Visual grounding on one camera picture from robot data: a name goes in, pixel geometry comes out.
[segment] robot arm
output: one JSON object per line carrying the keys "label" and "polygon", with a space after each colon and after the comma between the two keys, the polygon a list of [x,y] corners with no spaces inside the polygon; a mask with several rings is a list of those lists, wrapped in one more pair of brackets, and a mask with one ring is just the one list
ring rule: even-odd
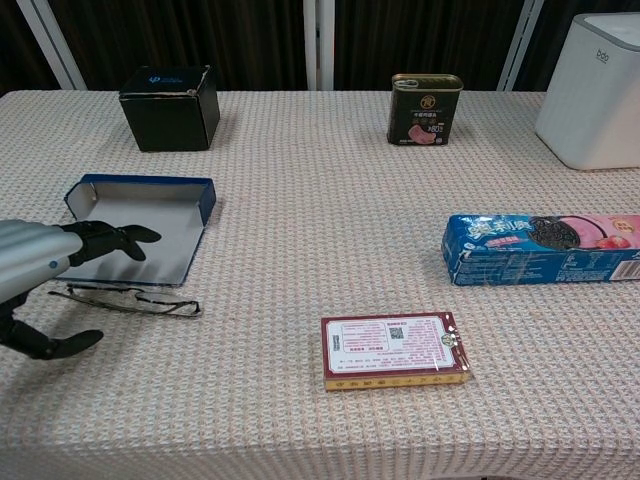
{"label": "robot arm", "polygon": [[145,254],[137,242],[160,240],[159,233],[138,225],[115,228],[98,222],[63,226],[0,221],[0,344],[31,358],[66,358],[97,343],[99,330],[87,330],[66,339],[49,338],[20,320],[13,310],[23,305],[29,291],[69,267],[121,250],[137,261]]}

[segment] white tablecloth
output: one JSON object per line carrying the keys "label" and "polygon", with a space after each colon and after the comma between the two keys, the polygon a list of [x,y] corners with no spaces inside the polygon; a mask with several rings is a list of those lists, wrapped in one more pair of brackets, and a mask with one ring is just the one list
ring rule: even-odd
{"label": "white tablecloth", "polygon": [[[0,218],[58,223],[87,172],[211,177],[181,321],[35,290],[18,317],[99,328],[54,362],[0,349],[0,477],[640,478],[640,282],[452,286],[450,214],[640,213],[640,169],[578,172],[542,94],[463,92],[446,147],[386,142],[387,92],[225,92],[206,152],[141,153],[113,92],[0,100]],[[327,393],[320,318],[451,310],[474,379]]]}

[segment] dark curtain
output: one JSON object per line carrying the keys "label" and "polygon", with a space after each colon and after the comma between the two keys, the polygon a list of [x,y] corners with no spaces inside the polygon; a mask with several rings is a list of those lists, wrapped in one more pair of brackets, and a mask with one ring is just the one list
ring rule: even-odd
{"label": "dark curtain", "polygon": [[337,0],[334,86],[389,90],[396,73],[453,73],[495,90],[523,1]]}
{"label": "dark curtain", "polygon": [[576,15],[634,11],[640,11],[640,0],[546,0],[514,90],[547,90],[571,21]]}
{"label": "dark curtain", "polygon": [[306,90],[302,0],[49,0],[87,87],[213,65],[219,90]]}
{"label": "dark curtain", "polygon": [[0,96],[11,90],[60,88],[15,0],[0,6]]}

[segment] tin can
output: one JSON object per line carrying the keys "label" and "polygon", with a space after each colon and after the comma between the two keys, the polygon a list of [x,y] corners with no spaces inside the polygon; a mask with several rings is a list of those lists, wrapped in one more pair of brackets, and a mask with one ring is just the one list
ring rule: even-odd
{"label": "tin can", "polygon": [[446,145],[462,80],[455,75],[401,73],[391,83],[389,143]]}

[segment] blue cookie package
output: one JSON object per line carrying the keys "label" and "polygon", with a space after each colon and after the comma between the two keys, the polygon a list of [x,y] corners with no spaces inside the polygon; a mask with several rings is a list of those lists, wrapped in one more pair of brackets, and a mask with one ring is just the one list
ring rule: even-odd
{"label": "blue cookie package", "polygon": [[640,215],[453,215],[442,253],[455,285],[640,279]]}

